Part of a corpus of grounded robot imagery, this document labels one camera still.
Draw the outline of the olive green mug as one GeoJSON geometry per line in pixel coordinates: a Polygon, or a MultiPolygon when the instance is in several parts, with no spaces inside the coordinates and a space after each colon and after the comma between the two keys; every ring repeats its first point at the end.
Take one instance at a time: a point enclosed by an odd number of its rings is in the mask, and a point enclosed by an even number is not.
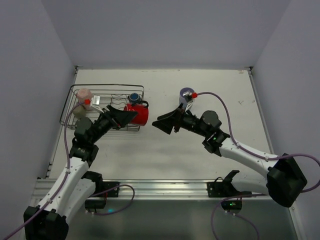
{"type": "Polygon", "coordinates": [[[73,111],[72,114],[75,118],[80,119],[86,116],[87,110],[82,106],[77,106],[73,111]]]}

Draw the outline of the dark blue cup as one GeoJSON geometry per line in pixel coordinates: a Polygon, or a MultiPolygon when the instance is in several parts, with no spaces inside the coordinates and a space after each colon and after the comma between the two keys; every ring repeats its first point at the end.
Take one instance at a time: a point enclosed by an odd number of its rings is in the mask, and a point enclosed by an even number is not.
{"type": "Polygon", "coordinates": [[[140,95],[136,92],[131,93],[127,98],[130,104],[139,104],[142,100],[140,95]]]}

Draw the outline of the light blue plastic cup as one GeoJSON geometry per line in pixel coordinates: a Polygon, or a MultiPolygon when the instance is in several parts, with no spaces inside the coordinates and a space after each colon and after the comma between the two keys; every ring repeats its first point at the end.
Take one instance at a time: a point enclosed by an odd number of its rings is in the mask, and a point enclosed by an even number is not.
{"type": "Polygon", "coordinates": [[[178,107],[179,107],[180,109],[182,109],[183,111],[185,111],[186,108],[187,108],[187,103],[186,103],[186,102],[181,102],[178,107]]]}

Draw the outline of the red mug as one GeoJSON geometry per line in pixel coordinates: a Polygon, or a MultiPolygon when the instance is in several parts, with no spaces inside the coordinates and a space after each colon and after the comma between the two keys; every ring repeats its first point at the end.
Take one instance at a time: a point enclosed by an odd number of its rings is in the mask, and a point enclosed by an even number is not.
{"type": "Polygon", "coordinates": [[[130,121],[131,124],[145,126],[149,118],[149,103],[142,100],[138,103],[127,103],[124,111],[137,112],[137,115],[130,121]]]}

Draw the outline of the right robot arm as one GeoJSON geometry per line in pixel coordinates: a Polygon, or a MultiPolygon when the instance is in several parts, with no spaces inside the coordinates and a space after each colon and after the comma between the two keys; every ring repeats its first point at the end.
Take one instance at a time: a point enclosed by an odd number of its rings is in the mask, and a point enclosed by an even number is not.
{"type": "Polygon", "coordinates": [[[211,154],[234,160],[259,173],[265,184],[253,183],[254,192],[269,195],[283,207],[291,207],[304,187],[307,179],[296,160],[284,154],[280,157],[261,152],[233,140],[231,135],[221,130],[221,121],[213,110],[196,117],[181,106],[157,117],[154,127],[166,134],[184,129],[204,137],[202,145],[211,154]]]}

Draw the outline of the lavender plastic cup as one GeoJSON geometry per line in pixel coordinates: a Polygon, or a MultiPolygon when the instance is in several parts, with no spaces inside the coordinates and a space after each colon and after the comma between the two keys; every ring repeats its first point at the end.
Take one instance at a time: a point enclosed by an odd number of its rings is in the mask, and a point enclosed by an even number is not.
{"type": "Polygon", "coordinates": [[[195,91],[190,87],[184,87],[179,92],[179,104],[186,104],[188,100],[185,97],[185,93],[190,92],[194,93],[195,91]]]}

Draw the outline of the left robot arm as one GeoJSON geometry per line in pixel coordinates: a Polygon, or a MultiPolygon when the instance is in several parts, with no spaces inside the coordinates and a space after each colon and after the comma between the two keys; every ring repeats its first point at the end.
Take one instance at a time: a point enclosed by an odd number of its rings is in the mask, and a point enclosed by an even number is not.
{"type": "Polygon", "coordinates": [[[102,185],[101,174],[89,171],[99,151],[95,143],[109,130],[125,127],[137,114],[108,105],[97,120],[82,117],[76,122],[63,171],[37,206],[29,206],[23,214],[27,240],[66,239],[72,218],[102,185]]]}

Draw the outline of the pink mug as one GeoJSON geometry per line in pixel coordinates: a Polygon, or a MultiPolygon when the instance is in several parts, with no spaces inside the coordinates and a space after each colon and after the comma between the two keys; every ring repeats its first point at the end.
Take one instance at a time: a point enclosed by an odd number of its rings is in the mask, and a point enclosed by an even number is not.
{"type": "Polygon", "coordinates": [[[79,103],[84,103],[85,100],[91,100],[93,95],[89,89],[81,88],[78,90],[76,97],[77,97],[79,103]]]}

